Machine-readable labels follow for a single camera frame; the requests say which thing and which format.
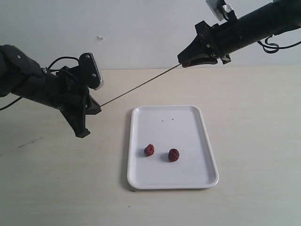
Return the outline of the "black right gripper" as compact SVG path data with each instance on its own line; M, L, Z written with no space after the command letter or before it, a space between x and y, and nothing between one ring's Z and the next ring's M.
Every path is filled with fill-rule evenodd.
M178 63L191 61L191 66L215 65L220 59L223 64L231 62L230 54L224 50L232 46L225 42L235 33L237 20L229 20L219 25L209 26L205 21L195 25L197 36L192 43L177 55Z

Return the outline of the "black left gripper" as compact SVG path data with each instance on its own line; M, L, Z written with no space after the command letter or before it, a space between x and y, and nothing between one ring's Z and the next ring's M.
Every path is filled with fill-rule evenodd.
M43 81L37 91L37 102L59 109L76 137L88 136L90 131L86 128L86 115L97 115L102 110L89 94L80 67L64 66L57 74L39 68L37 78Z

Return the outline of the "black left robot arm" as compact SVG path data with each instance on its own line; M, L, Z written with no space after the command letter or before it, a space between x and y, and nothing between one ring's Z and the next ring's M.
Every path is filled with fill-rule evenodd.
M104 81L92 53L83 53L75 60L78 65L72 68L42 68L17 47L3 45L0 48L0 96L12 93L58 109L75 136L84 138L90 134L86 116L101 112L89 91L98 90Z

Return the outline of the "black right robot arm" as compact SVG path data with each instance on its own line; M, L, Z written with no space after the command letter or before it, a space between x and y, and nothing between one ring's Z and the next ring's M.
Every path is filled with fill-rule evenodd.
M214 65L218 59L227 64L231 62L231 53L256 42L266 53L276 53L281 47L268 43L268 39L301 27L299 0L274 0L241 18L237 18L231 5L223 0L206 3L216 18L225 22L209 26L202 21L195 25L195 39L177 56L184 68Z

